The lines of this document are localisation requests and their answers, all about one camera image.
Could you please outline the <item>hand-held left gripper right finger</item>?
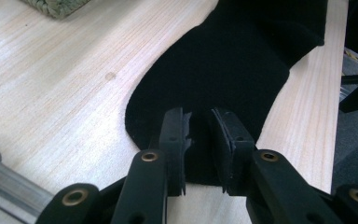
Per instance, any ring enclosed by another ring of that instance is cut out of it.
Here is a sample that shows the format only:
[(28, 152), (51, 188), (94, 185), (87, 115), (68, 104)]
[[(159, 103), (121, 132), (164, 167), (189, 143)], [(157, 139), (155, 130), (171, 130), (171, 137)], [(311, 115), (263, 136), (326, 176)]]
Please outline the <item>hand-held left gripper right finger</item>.
[(279, 152), (258, 149), (231, 111), (211, 110), (213, 163), (223, 192), (247, 198), (256, 224), (343, 224)]

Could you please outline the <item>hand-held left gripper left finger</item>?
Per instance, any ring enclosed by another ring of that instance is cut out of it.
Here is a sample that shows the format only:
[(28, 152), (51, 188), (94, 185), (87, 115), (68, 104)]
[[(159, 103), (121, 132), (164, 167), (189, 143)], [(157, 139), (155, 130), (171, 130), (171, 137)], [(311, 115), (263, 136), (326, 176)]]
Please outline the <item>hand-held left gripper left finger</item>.
[(186, 193), (187, 134), (183, 109), (167, 111), (154, 145), (132, 160), (111, 224), (167, 223), (167, 200)]

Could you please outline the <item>black sock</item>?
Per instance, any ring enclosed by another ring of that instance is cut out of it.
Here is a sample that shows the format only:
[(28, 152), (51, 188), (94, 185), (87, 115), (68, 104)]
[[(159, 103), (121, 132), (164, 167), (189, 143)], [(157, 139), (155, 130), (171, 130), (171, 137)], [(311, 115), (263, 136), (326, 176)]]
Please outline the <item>black sock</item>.
[(208, 114), (232, 111), (258, 138), (290, 68), (324, 42), (327, 0), (219, 0), (199, 26), (151, 66), (126, 108), (125, 126), (140, 149), (158, 135), (164, 114), (189, 115), (190, 183), (217, 186)]

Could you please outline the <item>green woven basket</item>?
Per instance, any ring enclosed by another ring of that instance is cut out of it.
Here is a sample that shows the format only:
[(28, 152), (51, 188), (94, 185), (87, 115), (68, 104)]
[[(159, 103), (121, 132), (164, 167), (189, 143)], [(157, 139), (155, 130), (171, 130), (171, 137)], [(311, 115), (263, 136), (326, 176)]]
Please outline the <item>green woven basket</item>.
[(85, 6), (90, 0), (21, 0), (40, 13), (54, 19), (63, 19), (81, 7)]

